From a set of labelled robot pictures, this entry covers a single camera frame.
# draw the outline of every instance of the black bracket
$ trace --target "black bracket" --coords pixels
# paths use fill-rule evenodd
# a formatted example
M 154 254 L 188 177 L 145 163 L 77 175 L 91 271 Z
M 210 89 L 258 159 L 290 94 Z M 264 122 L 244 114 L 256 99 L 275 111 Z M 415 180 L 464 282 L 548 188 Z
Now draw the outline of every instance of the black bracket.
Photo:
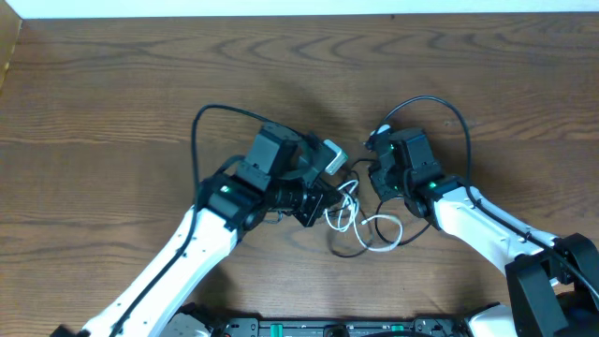
M 234 175 L 217 172 L 202 182 L 200 206 L 225 218 L 226 227 L 236 228 L 239 238 L 267 212 L 293 215 L 304 227 L 311 227 L 327 207 L 342 198 L 320 179 L 335 156 L 315 135 L 301 136 L 284 126 L 264 123 Z
M 418 190 L 442 180 L 445 174 L 432 155 L 424 130 L 387 128 L 371 139 L 369 145 L 376 151 L 378 160 L 369 167 L 369 177 L 381 201 L 403 197 L 406 208 L 414 216 L 431 215 L 426 198 Z
M 558 239 L 555 251 L 575 261 L 575 267 L 585 272 L 592 284 L 599 282 L 599 253 L 589 239 L 580 234 Z M 580 324 L 599 322 L 596 299 L 547 251 L 517 257 L 505 266 L 505 277 L 518 336 L 554 337 L 559 331 L 563 333 L 577 329 Z M 566 285 L 575 282 L 574 293 L 556 297 L 550 284 L 553 278 Z M 567 300 L 573 297 L 577 298 L 576 303 Z M 584 323 L 575 319 L 572 309 L 578 309 L 577 314 L 579 310 L 585 311 Z M 596 335 L 597 331 L 588 334 Z

